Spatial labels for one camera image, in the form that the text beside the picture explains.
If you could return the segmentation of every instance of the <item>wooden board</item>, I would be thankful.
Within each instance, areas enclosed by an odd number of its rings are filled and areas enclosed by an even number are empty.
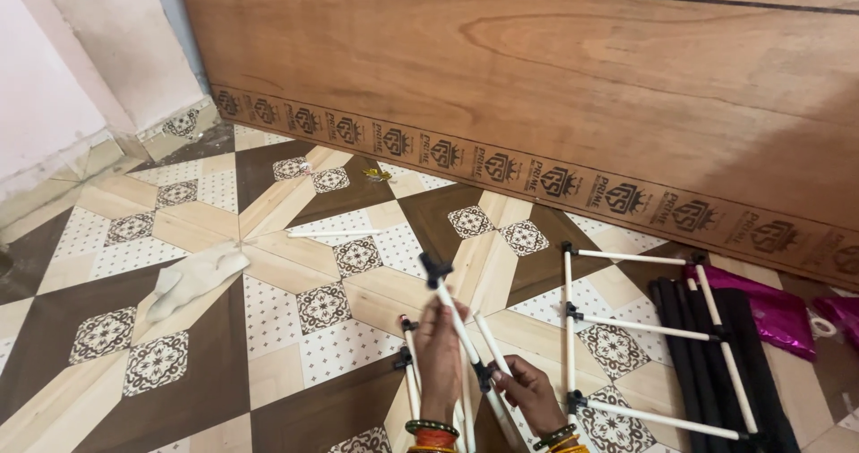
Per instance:
[[[186,0],[221,116],[859,284],[859,0]]]

